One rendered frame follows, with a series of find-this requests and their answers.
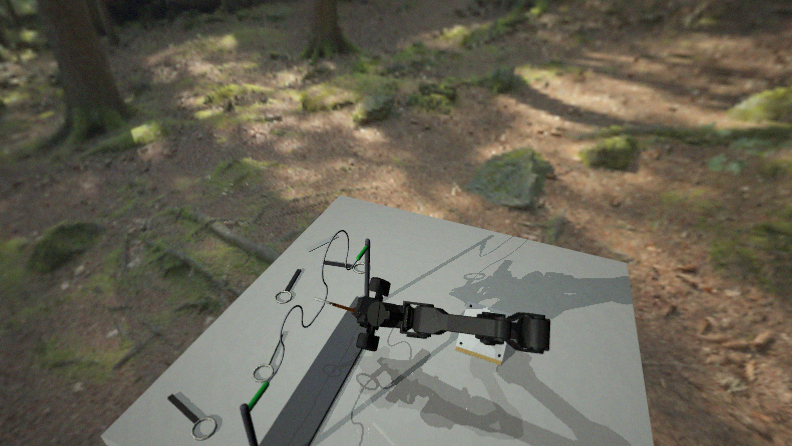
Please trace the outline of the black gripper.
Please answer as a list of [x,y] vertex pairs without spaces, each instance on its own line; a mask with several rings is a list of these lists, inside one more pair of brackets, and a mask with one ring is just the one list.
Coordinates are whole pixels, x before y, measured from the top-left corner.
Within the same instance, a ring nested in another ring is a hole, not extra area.
[[[378,278],[378,277],[372,277],[371,280],[370,280],[369,289],[370,289],[370,291],[376,292],[375,298],[373,298],[373,299],[382,302],[383,301],[383,296],[388,297],[388,295],[389,295],[390,285],[391,285],[390,282],[388,282],[388,281],[386,281],[384,279],[381,279],[381,278]],[[377,348],[378,348],[378,343],[379,343],[380,337],[379,336],[375,336],[374,333],[375,333],[375,330],[379,329],[379,327],[372,326],[370,323],[369,323],[368,326],[365,326],[365,325],[362,325],[362,324],[359,324],[359,325],[361,327],[367,328],[366,329],[367,333],[362,333],[361,332],[358,335],[357,343],[356,343],[357,348],[361,348],[361,349],[365,349],[365,350],[369,350],[369,351],[374,351],[375,352],[377,350]]]

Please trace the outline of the black loop with thin straight handle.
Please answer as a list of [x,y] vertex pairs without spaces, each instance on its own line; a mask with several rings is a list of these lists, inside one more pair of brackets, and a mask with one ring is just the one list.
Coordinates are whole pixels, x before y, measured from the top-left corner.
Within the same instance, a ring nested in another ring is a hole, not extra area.
[[[253,373],[252,373],[252,375],[253,375],[253,379],[254,379],[254,380],[256,380],[256,381],[258,381],[258,382],[264,382],[264,381],[267,381],[267,380],[269,380],[269,379],[270,379],[270,377],[273,375],[273,373],[274,373],[274,368],[273,368],[273,367],[270,365],[270,363],[271,363],[271,361],[272,361],[272,359],[273,359],[273,356],[274,356],[274,354],[275,354],[275,352],[276,352],[276,350],[277,350],[277,347],[278,347],[279,343],[280,343],[280,332],[278,333],[278,335],[277,335],[277,337],[276,337],[276,339],[275,339],[275,341],[274,341],[274,344],[273,344],[273,346],[272,346],[272,348],[271,348],[271,350],[270,350],[270,352],[269,352],[269,355],[268,355],[268,357],[267,357],[267,359],[266,359],[266,361],[265,361],[265,364],[258,365],[258,366],[257,366],[257,367],[254,369],[254,371],[253,371]],[[255,371],[256,371],[256,370],[257,370],[259,367],[262,367],[262,366],[269,366],[269,367],[271,368],[271,370],[272,370],[272,373],[271,373],[271,375],[270,375],[268,378],[266,378],[266,379],[263,379],[263,380],[260,380],[260,379],[257,379],[257,378],[255,377],[255,374],[254,374],[254,373],[255,373]]]

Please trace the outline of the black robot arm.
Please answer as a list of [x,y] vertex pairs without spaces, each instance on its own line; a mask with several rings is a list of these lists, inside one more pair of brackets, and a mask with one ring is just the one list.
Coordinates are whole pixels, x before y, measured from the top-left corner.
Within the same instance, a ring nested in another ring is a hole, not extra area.
[[[413,308],[410,304],[419,306]],[[505,341],[518,351],[549,351],[550,319],[541,314],[517,312],[505,318],[505,314],[482,312],[471,317],[448,314],[433,304],[403,301],[403,305],[396,305],[368,296],[358,299],[355,314],[359,324],[400,328],[407,337],[426,339],[449,331],[475,335],[485,345],[502,345]],[[409,329],[414,332],[407,332]]]

